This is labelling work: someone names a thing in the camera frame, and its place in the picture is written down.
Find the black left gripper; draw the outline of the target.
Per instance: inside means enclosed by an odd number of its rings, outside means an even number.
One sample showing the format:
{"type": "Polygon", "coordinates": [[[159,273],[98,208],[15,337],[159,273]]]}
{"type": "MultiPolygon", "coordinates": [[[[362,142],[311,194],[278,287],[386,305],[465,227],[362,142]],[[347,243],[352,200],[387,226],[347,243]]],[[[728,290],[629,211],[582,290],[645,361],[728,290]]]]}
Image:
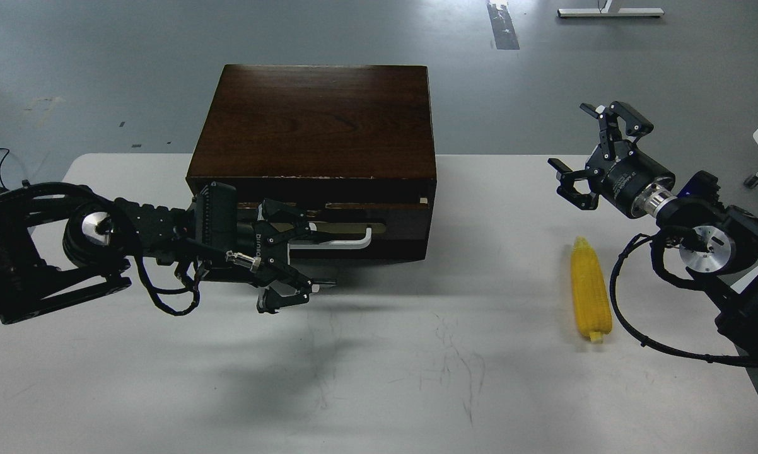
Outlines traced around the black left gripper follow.
{"type": "Polygon", "coordinates": [[[255,269],[232,265],[230,281],[262,288],[256,301],[258,313],[276,314],[280,308],[308,303],[311,294],[337,284],[333,277],[309,277],[290,265],[289,242],[314,236],[315,230],[301,209],[264,199],[258,206],[256,221],[236,224],[233,247],[235,252],[260,259],[260,264],[255,269]]]}

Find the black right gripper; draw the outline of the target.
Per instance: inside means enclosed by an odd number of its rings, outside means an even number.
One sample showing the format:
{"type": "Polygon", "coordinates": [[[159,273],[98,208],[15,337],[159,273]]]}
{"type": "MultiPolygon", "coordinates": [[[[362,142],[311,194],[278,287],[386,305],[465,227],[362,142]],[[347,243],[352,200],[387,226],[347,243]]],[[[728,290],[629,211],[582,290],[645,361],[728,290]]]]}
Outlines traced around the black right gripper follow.
{"type": "Polygon", "coordinates": [[[573,171],[560,159],[548,159],[557,172],[558,195],[581,210],[596,210],[602,196],[627,218],[642,218],[643,192],[654,183],[666,189],[675,184],[670,170],[636,147],[639,139],[653,132],[654,124],[624,102],[598,107],[581,103],[579,108],[597,119],[600,146],[593,150],[584,170],[573,171]],[[607,161],[604,152],[614,152],[615,158],[607,161]],[[589,181],[591,192],[582,194],[575,189],[575,183],[582,180],[589,181]]]}

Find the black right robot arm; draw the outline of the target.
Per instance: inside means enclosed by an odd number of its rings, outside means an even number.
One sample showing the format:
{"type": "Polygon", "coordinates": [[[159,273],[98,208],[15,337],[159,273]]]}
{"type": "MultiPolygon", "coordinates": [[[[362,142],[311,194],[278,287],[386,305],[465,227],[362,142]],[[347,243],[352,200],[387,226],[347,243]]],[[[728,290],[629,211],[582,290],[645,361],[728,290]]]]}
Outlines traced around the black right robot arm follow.
{"type": "Polygon", "coordinates": [[[598,146],[581,170],[557,158],[557,193],[582,210],[594,210],[603,197],[627,218],[652,216],[655,235],[636,235],[619,255],[610,275],[613,310],[627,332],[643,347],[710,364],[758,368],[758,218],[719,198],[718,178],[701,170],[674,194],[674,174],[643,153],[638,141],[653,124],[628,103],[613,101],[581,109],[598,122],[598,146]],[[650,244],[654,273],[676,288],[702,291],[719,309],[718,333],[741,356],[696,354],[669,347],[634,328],[619,310],[616,279],[625,259],[650,244]]]}

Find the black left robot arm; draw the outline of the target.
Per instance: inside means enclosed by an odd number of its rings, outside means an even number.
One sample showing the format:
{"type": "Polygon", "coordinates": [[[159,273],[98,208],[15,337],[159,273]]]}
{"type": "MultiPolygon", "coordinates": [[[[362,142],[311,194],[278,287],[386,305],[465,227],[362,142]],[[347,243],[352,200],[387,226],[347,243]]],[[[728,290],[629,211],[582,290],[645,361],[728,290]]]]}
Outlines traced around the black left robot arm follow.
{"type": "Polygon", "coordinates": [[[0,187],[0,319],[5,325],[111,295],[131,286],[132,264],[154,305],[172,316],[198,307],[203,281],[245,282],[256,308],[307,303],[335,279],[290,264],[291,241],[330,240],[306,213],[264,199],[255,221],[237,218],[236,189],[212,182],[188,209],[113,201],[85,185],[24,182],[0,187]]]}

